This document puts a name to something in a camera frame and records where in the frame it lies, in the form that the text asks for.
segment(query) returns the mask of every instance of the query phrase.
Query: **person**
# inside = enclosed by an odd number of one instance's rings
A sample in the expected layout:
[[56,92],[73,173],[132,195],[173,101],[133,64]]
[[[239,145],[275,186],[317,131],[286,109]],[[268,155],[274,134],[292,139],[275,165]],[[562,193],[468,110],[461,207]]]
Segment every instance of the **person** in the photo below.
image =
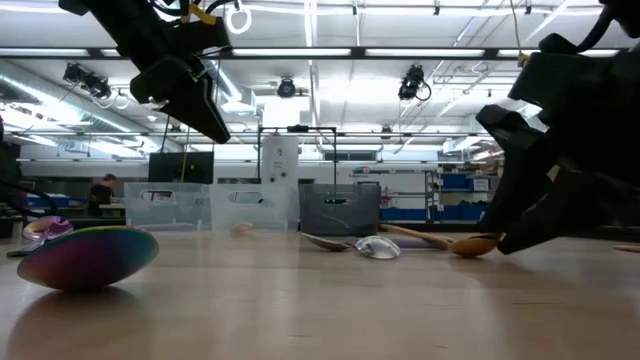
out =
[[89,194],[89,216],[101,216],[100,205],[110,205],[114,196],[113,187],[116,184],[116,177],[113,174],[106,174],[100,184],[91,188]]

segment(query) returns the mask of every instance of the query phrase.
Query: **clear plastic bin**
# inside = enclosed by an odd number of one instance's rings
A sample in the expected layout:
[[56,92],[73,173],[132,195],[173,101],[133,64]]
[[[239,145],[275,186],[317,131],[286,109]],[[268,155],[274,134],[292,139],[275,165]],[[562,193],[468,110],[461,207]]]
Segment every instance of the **clear plastic bin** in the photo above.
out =
[[284,231],[297,226],[295,189],[275,184],[214,184],[209,192],[214,231],[233,230],[241,224]]
[[198,231],[211,229],[209,185],[126,183],[124,195],[129,226],[161,229],[156,225],[175,224],[191,225]]

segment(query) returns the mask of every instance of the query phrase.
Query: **pole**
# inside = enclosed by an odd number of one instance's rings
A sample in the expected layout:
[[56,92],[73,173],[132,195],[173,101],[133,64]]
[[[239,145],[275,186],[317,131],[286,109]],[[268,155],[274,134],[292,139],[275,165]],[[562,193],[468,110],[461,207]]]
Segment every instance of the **pole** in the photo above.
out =
[[258,179],[260,180],[260,183],[262,184],[262,178],[261,178],[261,174],[260,174],[260,146],[262,145],[262,126],[258,126]]

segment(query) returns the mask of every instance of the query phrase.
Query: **wooden spoon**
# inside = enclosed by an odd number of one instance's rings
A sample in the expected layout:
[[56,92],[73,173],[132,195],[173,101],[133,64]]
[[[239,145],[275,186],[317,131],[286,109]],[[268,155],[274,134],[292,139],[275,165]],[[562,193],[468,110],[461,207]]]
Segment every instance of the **wooden spoon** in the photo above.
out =
[[425,240],[426,242],[441,250],[447,250],[449,248],[449,245],[453,243],[453,239],[445,236],[423,233],[420,231],[405,229],[399,226],[387,224],[381,224],[380,227],[394,234],[413,236],[417,237],[418,239]]
[[613,247],[614,249],[618,250],[618,251],[626,251],[626,252],[635,252],[635,253],[640,253],[640,246],[633,246],[633,245],[616,245]]
[[475,235],[449,245],[449,252],[463,258],[474,258],[491,252],[501,239],[501,234]]
[[464,257],[474,258],[482,256],[498,246],[502,239],[502,234],[482,234],[474,235],[470,238],[454,241],[451,238],[445,236],[438,236],[434,234],[423,233],[420,231],[405,229],[399,226],[380,225],[383,229],[390,232],[402,235],[408,235],[423,239],[442,250],[447,250],[452,254]]
[[313,236],[305,233],[300,233],[300,235],[302,236],[302,238],[309,241],[313,245],[319,246],[329,251],[340,252],[340,251],[345,251],[347,249],[350,249],[352,247],[352,245],[347,243],[341,243],[337,241],[323,239],[321,237],[317,237],[317,236]]

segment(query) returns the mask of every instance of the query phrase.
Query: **iridescent bowl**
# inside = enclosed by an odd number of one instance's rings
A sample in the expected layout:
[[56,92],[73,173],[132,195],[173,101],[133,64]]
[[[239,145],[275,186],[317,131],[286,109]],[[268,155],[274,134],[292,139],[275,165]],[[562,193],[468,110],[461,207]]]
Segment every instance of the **iridescent bowl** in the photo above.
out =
[[60,216],[45,216],[29,223],[22,230],[22,235],[31,241],[45,242],[71,232],[73,225],[69,220]]
[[47,241],[18,265],[18,276],[65,291],[90,291],[123,280],[149,264],[154,237],[127,226],[103,226]]

